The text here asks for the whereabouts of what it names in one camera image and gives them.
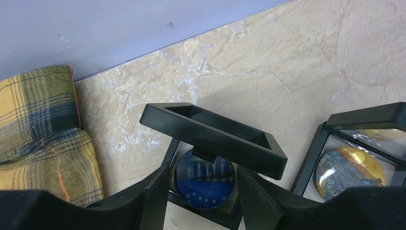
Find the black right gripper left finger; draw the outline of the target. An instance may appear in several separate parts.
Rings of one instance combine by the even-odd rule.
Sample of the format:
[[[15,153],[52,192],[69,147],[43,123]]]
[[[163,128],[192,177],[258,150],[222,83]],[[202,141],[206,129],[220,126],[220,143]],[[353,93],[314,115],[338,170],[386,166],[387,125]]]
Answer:
[[[43,190],[0,193],[2,230],[161,230],[170,168],[162,165],[142,181],[87,207]]]

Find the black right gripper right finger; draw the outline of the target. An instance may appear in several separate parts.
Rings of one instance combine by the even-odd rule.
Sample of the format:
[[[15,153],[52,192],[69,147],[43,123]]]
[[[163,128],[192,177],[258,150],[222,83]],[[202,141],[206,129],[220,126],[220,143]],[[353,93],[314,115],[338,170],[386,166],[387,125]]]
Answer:
[[[404,230],[405,187],[355,187],[319,203],[237,168],[248,230]]]

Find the blue round brooch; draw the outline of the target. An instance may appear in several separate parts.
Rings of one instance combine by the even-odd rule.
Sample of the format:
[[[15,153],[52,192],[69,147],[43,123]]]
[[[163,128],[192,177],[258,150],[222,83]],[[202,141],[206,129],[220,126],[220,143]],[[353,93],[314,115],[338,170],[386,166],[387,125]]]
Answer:
[[[209,162],[185,152],[174,170],[174,185],[181,199],[192,208],[214,209],[223,205],[231,196],[236,173],[233,164],[217,157]]]

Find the silver gold round brooch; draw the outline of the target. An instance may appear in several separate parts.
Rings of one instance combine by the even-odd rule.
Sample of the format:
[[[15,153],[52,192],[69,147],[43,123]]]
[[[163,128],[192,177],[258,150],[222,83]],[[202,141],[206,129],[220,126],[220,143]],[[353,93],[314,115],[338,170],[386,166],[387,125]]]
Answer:
[[[355,147],[322,154],[314,171],[318,193],[328,201],[352,187],[383,187],[386,179],[376,158]]]

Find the yellow black plaid shirt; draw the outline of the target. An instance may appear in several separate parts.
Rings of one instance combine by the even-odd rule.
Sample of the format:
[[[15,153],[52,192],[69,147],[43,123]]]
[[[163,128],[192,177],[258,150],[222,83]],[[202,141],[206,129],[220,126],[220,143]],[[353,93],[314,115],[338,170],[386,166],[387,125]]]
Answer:
[[[71,66],[35,69],[1,81],[0,188],[45,190],[81,207],[103,199]]]

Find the black square frame left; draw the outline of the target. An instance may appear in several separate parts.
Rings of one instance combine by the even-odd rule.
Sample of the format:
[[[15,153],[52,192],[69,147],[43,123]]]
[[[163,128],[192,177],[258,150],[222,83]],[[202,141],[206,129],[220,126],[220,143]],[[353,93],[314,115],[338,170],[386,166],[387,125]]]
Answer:
[[[237,167],[243,166],[269,178],[282,178],[287,156],[273,135],[191,103],[147,103],[140,124],[172,138],[163,164],[170,167],[169,202],[230,230],[242,219]],[[174,170],[180,157],[193,149],[193,155],[209,162],[217,157],[229,160],[236,183],[226,202],[214,209],[187,205],[174,185]]]

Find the black square frame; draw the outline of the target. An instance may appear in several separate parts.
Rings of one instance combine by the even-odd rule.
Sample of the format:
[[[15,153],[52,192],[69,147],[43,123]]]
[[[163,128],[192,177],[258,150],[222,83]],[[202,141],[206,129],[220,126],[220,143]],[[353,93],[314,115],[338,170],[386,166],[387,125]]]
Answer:
[[[406,185],[406,104],[331,115],[316,130],[291,191],[326,202],[351,187]]]
[[[140,124],[172,138],[163,164],[170,167],[169,202],[230,230],[242,219],[237,167],[243,166],[269,178],[282,178],[287,156],[273,135],[191,103],[147,103]],[[236,183],[226,202],[214,209],[187,205],[174,185],[174,170],[180,157],[193,149],[193,155],[209,162],[217,157],[229,160]]]

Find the black square frame right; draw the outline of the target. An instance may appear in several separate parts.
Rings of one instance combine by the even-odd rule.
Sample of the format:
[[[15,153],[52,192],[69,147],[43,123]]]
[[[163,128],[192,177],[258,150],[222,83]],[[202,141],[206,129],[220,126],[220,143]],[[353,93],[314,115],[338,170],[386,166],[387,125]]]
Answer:
[[[331,115],[316,130],[291,191],[326,202],[351,187],[406,185],[406,104]]]

